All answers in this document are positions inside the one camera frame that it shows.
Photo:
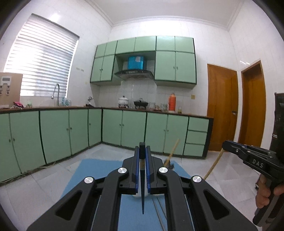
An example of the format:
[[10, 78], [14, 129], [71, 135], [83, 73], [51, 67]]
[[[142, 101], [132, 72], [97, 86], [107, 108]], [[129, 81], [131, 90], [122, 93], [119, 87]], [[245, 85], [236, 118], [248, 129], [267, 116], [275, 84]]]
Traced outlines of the person's right hand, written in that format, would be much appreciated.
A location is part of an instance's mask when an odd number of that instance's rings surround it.
[[[271, 191], [270, 188], [266, 186], [266, 181], [267, 178], [263, 175], [260, 175], [260, 179], [258, 181], [258, 192], [256, 194], [256, 207], [261, 209], [264, 206], [267, 206], [270, 202], [270, 195], [271, 195]], [[273, 194], [275, 196], [280, 196], [281, 194], [284, 193], [284, 185], [279, 185], [277, 187], [275, 187]]]

